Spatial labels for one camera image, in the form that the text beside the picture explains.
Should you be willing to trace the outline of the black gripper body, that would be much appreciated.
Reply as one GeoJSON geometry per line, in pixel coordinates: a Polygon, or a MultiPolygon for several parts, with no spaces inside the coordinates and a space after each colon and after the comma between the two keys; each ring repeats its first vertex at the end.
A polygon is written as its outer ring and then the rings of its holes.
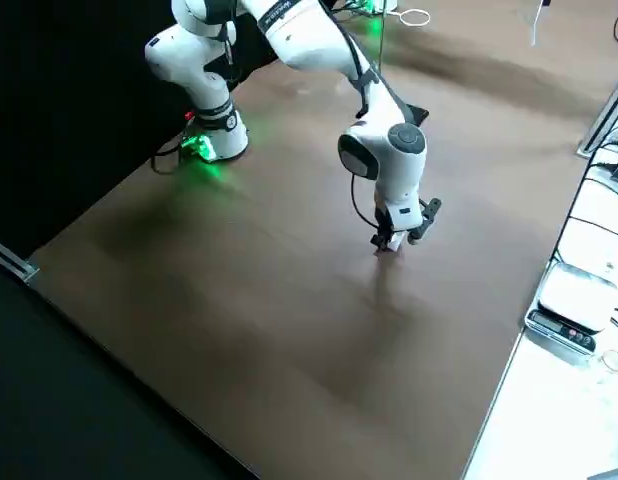
{"type": "Polygon", "coordinates": [[[374,199],[375,202],[375,210],[374,216],[377,222],[377,229],[379,231],[391,231],[392,230],[392,220],[387,212],[385,202],[380,198],[376,197],[374,199]]]}

